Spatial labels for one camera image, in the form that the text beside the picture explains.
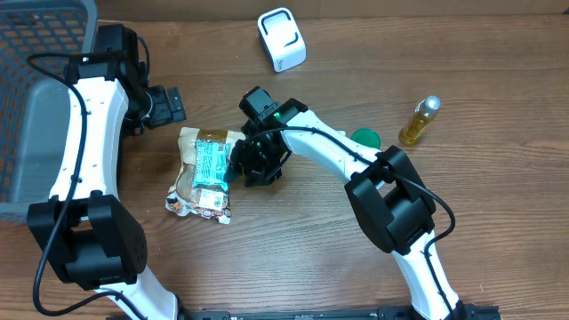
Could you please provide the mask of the teal snack packet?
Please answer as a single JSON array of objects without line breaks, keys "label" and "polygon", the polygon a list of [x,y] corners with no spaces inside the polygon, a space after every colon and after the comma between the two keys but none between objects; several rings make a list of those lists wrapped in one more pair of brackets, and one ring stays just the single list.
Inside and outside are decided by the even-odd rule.
[{"label": "teal snack packet", "polygon": [[229,144],[197,140],[193,186],[218,186],[224,192],[228,191],[225,174],[228,169],[229,151]]}]

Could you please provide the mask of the brown snack packet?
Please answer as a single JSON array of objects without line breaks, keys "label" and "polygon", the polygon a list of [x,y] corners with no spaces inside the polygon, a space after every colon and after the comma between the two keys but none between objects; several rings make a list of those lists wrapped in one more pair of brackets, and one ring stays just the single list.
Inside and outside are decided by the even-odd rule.
[{"label": "brown snack packet", "polygon": [[175,191],[183,200],[190,200],[194,170],[196,168],[197,140],[226,143],[229,144],[229,150],[232,150],[237,140],[244,139],[245,135],[241,132],[182,127],[178,139],[181,167],[178,177],[169,191]]}]

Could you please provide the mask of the yellow oil bottle silver cap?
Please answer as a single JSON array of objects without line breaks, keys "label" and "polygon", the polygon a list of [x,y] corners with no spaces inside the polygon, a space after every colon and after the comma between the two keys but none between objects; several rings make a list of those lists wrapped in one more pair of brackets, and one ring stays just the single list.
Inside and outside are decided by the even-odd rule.
[{"label": "yellow oil bottle silver cap", "polygon": [[434,121],[441,107],[441,100],[435,96],[428,96],[422,100],[402,127],[398,134],[399,141],[408,146],[416,145],[426,128]]}]

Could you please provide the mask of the white labelled snack packet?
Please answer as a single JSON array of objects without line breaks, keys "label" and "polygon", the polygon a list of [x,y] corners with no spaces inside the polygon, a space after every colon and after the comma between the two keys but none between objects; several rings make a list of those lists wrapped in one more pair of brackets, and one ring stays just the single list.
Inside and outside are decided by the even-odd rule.
[{"label": "white labelled snack packet", "polygon": [[165,208],[180,217],[196,215],[223,225],[231,222],[229,194],[216,188],[177,187],[166,197]]}]

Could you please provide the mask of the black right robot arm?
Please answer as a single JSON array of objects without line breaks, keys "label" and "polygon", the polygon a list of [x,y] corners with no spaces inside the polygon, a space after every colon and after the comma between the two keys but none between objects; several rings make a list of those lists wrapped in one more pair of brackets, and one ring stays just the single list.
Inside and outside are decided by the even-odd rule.
[{"label": "black right robot arm", "polygon": [[449,205],[426,188],[407,154],[396,146],[367,147],[334,130],[296,99],[273,100],[261,87],[239,103],[247,121],[228,160],[224,180],[244,178],[247,187],[279,179],[291,155],[320,165],[344,187],[357,223],[381,251],[390,253],[422,319],[459,319],[464,305],[446,279],[435,244],[449,231],[435,231],[438,206]]}]

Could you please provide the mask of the green lid white jar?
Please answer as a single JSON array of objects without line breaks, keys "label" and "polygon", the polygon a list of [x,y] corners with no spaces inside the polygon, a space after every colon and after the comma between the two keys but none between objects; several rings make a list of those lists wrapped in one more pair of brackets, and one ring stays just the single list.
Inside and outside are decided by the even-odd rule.
[{"label": "green lid white jar", "polygon": [[360,128],[353,132],[351,139],[368,148],[381,148],[380,135],[370,128]]}]

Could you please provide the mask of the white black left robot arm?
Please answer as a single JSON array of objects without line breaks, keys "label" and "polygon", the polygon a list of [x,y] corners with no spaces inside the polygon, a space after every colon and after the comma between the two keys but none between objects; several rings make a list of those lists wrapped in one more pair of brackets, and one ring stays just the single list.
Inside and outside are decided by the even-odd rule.
[{"label": "white black left robot arm", "polygon": [[90,300],[113,300],[131,319],[181,319],[180,299],[148,267],[144,230],[117,187],[123,138],[183,121],[180,94],[150,84],[148,47],[121,24],[100,27],[92,51],[67,61],[60,82],[68,88],[69,123],[59,173],[48,199],[28,208],[39,268],[88,291]]}]

